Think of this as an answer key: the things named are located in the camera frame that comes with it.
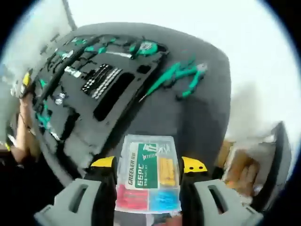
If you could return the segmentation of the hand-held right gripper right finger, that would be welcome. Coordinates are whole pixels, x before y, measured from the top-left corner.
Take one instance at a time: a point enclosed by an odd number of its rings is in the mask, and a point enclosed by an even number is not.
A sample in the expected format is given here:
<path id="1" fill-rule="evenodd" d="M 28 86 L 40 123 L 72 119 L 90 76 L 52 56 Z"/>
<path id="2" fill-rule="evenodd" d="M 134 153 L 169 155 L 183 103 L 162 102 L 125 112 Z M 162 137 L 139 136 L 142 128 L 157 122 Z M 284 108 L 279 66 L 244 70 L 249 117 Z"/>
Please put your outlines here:
<path id="1" fill-rule="evenodd" d="M 183 226 L 257 226 L 263 215 L 241 202 L 234 189 L 219 180 L 206 178 L 206 166 L 182 157 L 181 209 Z"/>

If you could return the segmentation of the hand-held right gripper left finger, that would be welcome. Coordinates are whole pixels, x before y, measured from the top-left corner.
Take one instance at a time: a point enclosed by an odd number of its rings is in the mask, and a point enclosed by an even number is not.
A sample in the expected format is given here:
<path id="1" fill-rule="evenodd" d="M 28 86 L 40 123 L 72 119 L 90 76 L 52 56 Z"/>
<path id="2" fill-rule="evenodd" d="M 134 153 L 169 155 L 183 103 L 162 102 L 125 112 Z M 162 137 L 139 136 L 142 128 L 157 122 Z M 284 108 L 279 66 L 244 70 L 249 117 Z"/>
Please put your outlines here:
<path id="1" fill-rule="evenodd" d="M 94 161 L 83 178 L 67 185 L 34 218 L 39 226 L 112 226 L 117 199 L 117 159 Z"/>

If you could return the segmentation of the person's right hand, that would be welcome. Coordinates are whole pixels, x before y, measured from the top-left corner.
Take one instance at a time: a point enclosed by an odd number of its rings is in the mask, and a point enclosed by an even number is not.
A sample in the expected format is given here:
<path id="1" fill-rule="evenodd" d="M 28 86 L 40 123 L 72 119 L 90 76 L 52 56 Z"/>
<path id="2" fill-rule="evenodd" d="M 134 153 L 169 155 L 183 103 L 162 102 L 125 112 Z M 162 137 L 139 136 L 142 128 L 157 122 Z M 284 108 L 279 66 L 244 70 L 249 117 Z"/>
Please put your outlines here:
<path id="1" fill-rule="evenodd" d="M 174 212 L 172 214 L 168 214 L 164 220 L 163 223 L 161 223 L 162 226 L 182 226 L 183 220 L 182 220 L 182 212 Z"/>

